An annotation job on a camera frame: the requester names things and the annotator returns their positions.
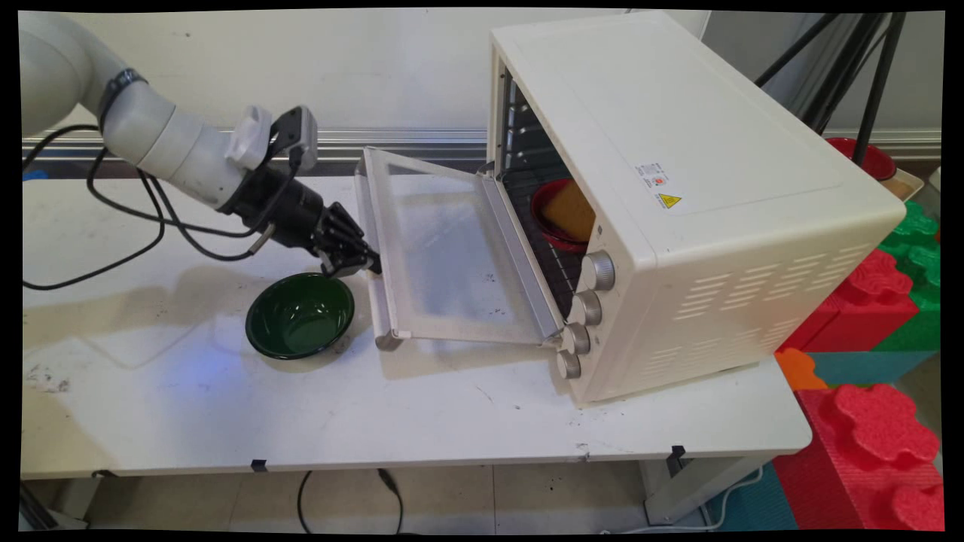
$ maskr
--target red bowl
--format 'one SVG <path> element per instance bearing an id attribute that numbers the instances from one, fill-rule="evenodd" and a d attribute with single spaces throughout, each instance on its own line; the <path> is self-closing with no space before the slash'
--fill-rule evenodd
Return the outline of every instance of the red bowl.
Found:
<path id="1" fill-rule="evenodd" d="M 857 149 L 857 140 L 848 137 L 832 137 L 827 139 L 827 143 L 850 159 L 853 159 L 853 151 Z M 894 160 L 873 145 L 867 145 L 863 168 L 868 175 L 877 180 L 887 180 L 897 173 L 897 164 Z"/>
<path id="2" fill-rule="evenodd" d="M 532 214 L 532 220 L 536 221 L 536 224 L 539 225 L 540 232 L 550 245 L 561 251 L 582 254 L 586 252 L 586 247 L 589 246 L 588 242 L 573 239 L 566 232 L 546 220 L 542 215 L 542 208 L 546 206 L 546 203 L 549 203 L 552 198 L 555 198 L 555 195 L 570 182 L 575 181 L 570 178 L 560 178 L 559 180 L 544 184 L 532 195 L 529 212 Z"/>

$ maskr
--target white wall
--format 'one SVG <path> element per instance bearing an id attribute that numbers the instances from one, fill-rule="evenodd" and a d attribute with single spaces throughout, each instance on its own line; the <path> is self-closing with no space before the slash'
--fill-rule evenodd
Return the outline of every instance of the white wall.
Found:
<path id="1" fill-rule="evenodd" d="M 703 43 L 730 66 L 756 79 L 783 54 L 818 17 L 794 12 L 714 11 Z M 764 87 L 775 100 L 790 107 L 810 67 L 819 38 L 800 51 Z"/>
<path id="2" fill-rule="evenodd" d="M 703 42 L 734 68 L 754 79 L 816 19 L 815 14 L 714 11 Z M 804 72 L 809 68 L 807 63 L 816 60 L 809 55 L 819 48 L 817 38 L 765 87 L 777 101 L 790 106 L 793 91 L 802 84 Z M 880 47 L 864 65 L 831 118 L 828 130 L 848 132 L 860 126 L 879 51 Z M 907 14 L 897 45 L 874 132 L 900 134 L 929 130 L 939 137 L 943 84 L 944 12 L 911 12 Z"/>
<path id="3" fill-rule="evenodd" d="M 868 58 L 828 129 L 860 126 L 882 47 L 883 43 Z M 940 128 L 943 98 L 944 12 L 910 12 L 897 42 L 874 129 Z"/>
<path id="4" fill-rule="evenodd" d="M 485 128 L 499 26 L 623 8 L 70 14 L 172 102 L 216 126 L 256 103 L 325 128 Z M 696 36 L 709 12 L 668 10 Z M 93 117 L 76 110 L 61 124 Z"/>

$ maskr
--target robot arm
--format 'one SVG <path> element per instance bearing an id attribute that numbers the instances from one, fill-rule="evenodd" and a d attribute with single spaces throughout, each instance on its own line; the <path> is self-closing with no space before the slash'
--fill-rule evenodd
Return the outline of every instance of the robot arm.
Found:
<path id="1" fill-rule="evenodd" d="M 228 135 L 170 103 L 63 15 L 19 12 L 17 22 L 23 134 L 52 126 L 80 103 L 97 117 L 114 155 L 219 212 L 241 216 L 249 228 L 259 225 L 284 246 L 308 250 L 321 258 L 325 275 L 381 272 L 379 255 L 340 204 L 326 207 L 301 182 L 268 166 L 281 153 L 295 158 L 299 171 L 314 165 L 317 127 L 307 107 L 275 122 L 249 107 Z"/>

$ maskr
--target green bowl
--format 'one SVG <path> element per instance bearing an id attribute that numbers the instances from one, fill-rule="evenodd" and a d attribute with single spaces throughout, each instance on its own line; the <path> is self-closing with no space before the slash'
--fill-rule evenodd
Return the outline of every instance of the green bowl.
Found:
<path id="1" fill-rule="evenodd" d="M 341 338 L 355 298 L 338 279 L 302 273 L 268 286 L 248 309 L 245 332 L 255 350 L 276 360 L 317 354 Z"/>

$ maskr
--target white table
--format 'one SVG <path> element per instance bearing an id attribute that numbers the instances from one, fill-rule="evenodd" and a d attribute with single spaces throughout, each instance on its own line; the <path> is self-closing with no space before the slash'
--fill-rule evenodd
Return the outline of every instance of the white table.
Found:
<path id="1" fill-rule="evenodd" d="M 349 177 L 304 182 L 355 214 Z M 140 181 L 98 187 L 152 212 Z M 168 193 L 182 220 L 243 229 Z M 23 273 L 34 283 L 93 270 L 157 231 L 94 200 L 82 180 L 32 180 L 23 196 Z M 222 254 L 252 241 L 197 238 Z M 650 460 L 679 445 L 687 458 L 719 458 L 702 461 L 705 473 L 692 467 L 701 460 L 683 470 L 696 485 L 709 481 L 707 493 L 810 442 L 772 358 L 576 405 L 548 350 L 408 341 L 379 352 L 362 274 L 344 280 L 356 314 L 334 351 L 289 362 L 257 354 L 244 333 L 251 302 L 272 282 L 315 270 L 308 253 L 276 243 L 221 263 L 168 228 L 153 251 L 105 275 L 24 289 L 21 477 L 250 472 L 253 460 L 268 471 Z M 649 488 L 650 501 L 668 500 L 660 510 L 682 502 L 684 483 L 692 496 L 693 480 L 678 479 Z"/>

